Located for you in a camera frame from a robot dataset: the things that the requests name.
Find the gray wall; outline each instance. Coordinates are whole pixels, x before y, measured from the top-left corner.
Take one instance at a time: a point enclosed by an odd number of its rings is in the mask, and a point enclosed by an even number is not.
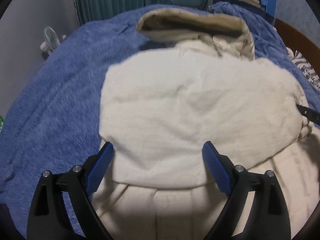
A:
[[[320,48],[320,23],[306,0],[277,0],[275,16],[295,27]]]
[[[0,115],[44,62],[43,30],[52,27],[60,40],[78,27],[73,0],[13,0],[0,19]]]

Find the metal screw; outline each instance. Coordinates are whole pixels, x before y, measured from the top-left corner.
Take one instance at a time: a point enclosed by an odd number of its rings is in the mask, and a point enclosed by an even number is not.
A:
[[[242,171],[244,171],[244,167],[241,166],[241,165],[237,165],[237,166],[236,166],[236,171],[242,172]]]
[[[42,176],[44,176],[45,178],[47,178],[50,175],[50,171],[44,171],[42,173]]]
[[[275,173],[273,171],[267,171],[267,175],[269,177],[273,177],[275,175]]]
[[[79,171],[81,171],[81,166],[76,165],[76,166],[74,166],[74,167],[72,168],[72,170],[73,170],[74,172],[79,172]]]

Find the blue blanket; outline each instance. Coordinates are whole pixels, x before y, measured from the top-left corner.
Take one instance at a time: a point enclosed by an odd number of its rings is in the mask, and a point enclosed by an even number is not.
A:
[[[13,103],[0,134],[0,203],[9,207],[23,236],[42,172],[66,172],[97,153],[100,91],[108,66],[152,47],[148,38],[136,33],[135,25],[142,14],[162,7],[173,6],[151,5],[80,27],[50,55]],[[320,112],[320,93],[291,63],[271,25],[225,2],[212,10],[243,18],[253,33],[256,56],[288,69],[302,85],[311,107]],[[65,200],[73,228],[81,233],[67,196]]]

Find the blue gripper pad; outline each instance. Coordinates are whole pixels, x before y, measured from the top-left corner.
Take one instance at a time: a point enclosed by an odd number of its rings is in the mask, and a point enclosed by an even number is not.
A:
[[[202,148],[202,158],[219,190],[229,196],[232,192],[230,176],[219,159],[219,153],[211,142],[206,142]]]
[[[96,192],[98,190],[102,178],[104,174],[106,174],[106,171],[113,158],[114,150],[112,143],[108,143],[106,147],[103,146],[100,151],[102,151],[100,157],[98,158],[98,160],[96,161],[96,163],[94,164],[93,168],[87,176],[87,184],[85,189],[87,194]]]

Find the white fabric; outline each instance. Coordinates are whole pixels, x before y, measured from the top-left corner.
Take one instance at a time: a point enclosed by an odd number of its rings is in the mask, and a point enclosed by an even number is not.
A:
[[[250,168],[310,130],[295,106],[308,105],[304,92],[288,71],[267,59],[199,53],[190,42],[109,67],[100,135],[115,148],[114,181],[205,185],[212,181],[202,160],[206,141]]]
[[[219,13],[201,15],[177,8],[161,8],[142,15],[136,30],[155,42],[176,44],[186,41],[188,46],[195,44],[193,49],[202,49],[210,55],[214,53],[221,56],[223,52],[228,52],[236,57],[254,59],[252,34],[239,17]],[[207,48],[195,40],[202,41]]]
[[[320,130],[314,128],[311,135],[250,169],[275,171],[289,210],[292,237],[319,201],[319,142]],[[107,174],[93,194],[92,204],[115,240],[202,240],[226,202],[215,183],[163,190],[117,184],[110,179]],[[252,200],[250,194],[234,235],[243,230]]]

